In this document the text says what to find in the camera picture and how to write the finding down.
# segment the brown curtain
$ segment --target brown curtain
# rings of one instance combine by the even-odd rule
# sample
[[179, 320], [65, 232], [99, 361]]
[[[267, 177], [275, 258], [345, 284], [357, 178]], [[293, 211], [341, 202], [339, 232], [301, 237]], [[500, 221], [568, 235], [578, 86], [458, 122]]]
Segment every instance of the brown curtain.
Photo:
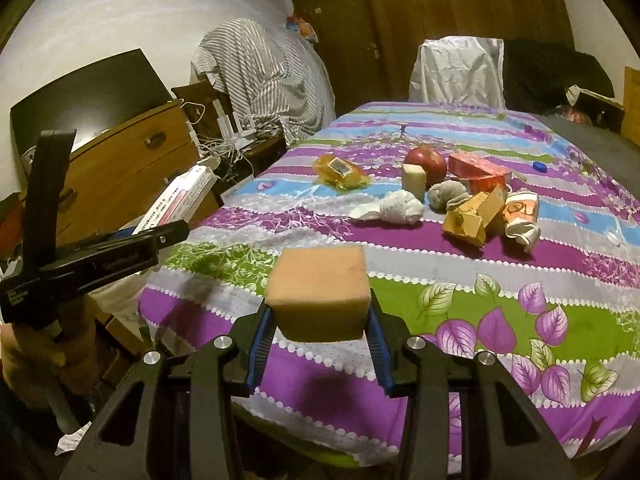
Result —
[[574, 46], [564, 0], [369, 0], [392, 98], [407, 99], [425, 39], [479, 36]]

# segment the yellow cardboard box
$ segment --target yellow cardboard box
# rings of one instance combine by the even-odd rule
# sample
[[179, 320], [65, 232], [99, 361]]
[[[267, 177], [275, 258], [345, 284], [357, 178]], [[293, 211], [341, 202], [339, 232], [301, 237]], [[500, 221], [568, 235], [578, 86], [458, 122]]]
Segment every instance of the yellow cardboard box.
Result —
[[501, 186], [496, 186], [491, 193], [481, 191], [459, 208], [447, 212], [442, 230], [484, 247], [487, 234], [500, 230], [500, 213], [506, 200], [507, 192]]

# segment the striped cloth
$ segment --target striped cloth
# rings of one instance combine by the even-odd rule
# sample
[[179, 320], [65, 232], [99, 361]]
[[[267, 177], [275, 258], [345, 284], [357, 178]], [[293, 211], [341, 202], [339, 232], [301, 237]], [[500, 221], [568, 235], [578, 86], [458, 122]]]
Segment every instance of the striped cloth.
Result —
[[[445, 156], [476, 153], [524, 175], [514, 189], [540, 198], [542, 237], [532, 253], [501, 237], [482, 249], [456, 243], [430, 208], [413, 228], [350, 221], [354, 206], [400, 189], [413, 146], [400, 124]], [[358, 164], [372, 183], [348, 193], [319, 184], [312, 164], [323, 153]], [[536, 160], [545, 174], [533, 170]], [[495, 352], [574, 456], [619, 440], [640, 414], [638, 221], [638, 200], [528, 114], [371, 103], [239, 189], [174, 249], [139, 309], [169, 348], [199, 348], [258, 309], [283, 248], [359, 244], [383, 310], [443, 351]], [[234, 402], [252, 424], [286, 428], [263, 431], [295, 438], [289, 445], [324, 444], [319, 460], [328, 446], [360, 465], [397, 456], [406, 409], [376, 383], [364, 339], [312, 344], [280, 332], [259, 390]], [[454, 472], [462, 453], [457, 396], [449, 420]]]
[[282, 132], [288, 146], [335, 119], [324, 63], [295, 32], [232, 20], [205, 35], [192, 65], [229, 95], [241, 117], [253, 115], [260, 134]]

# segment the floral bedsheet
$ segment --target floral bedsheet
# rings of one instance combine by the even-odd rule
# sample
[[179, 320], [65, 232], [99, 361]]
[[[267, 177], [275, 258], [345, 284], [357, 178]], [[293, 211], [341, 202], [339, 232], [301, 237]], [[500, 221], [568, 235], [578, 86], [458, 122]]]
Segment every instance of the floral bedsheet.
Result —
[[[400, 136], [406, 125], [410, 137]], [[475, 152], [524, 176], [540, 197], [542, 238], [526, 255], [497, 237], [481, 250], [442, 236], [427, 208], [418, 227], [353, 223], [357, 204], [399, 189], [420, 140]], [[332, 152], [373, 176], [347, 194], [318, 184]], [[537, 173], [532, 162], [548, 166]], [[175, 352], [193, 350], [257, 310], [286, 247], [361, 244], [383, 310], [446, 352], [495, 352], [569, 456], [620, 439], [640, 413], [640, 203], [575, 146], [527, 114], [370, 103], [288, 151], [193, 230], [142, 293], [140, 313]], [[364, 339], [289, 341], [278, 331], [262, 385], [236, 399], [289, 436], [360, 463], [392, 460], [405, 399], [375, 380]], [[460, 468], [460, 406], [449, 406], [449, 469]]]

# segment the hand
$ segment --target hand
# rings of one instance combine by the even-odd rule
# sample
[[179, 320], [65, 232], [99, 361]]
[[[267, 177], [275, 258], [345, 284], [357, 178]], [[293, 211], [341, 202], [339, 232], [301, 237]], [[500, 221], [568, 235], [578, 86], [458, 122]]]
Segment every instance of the hand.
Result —
[[59, 343], [23, 323], [0, 325], [2, 376], [29, 408], [48, 407], [37, 367], [50, 370], [75, 395], [87, 393], [99, 379], [94, 300], [84, 296], [61, 304], [58, 319], [64, 334]]

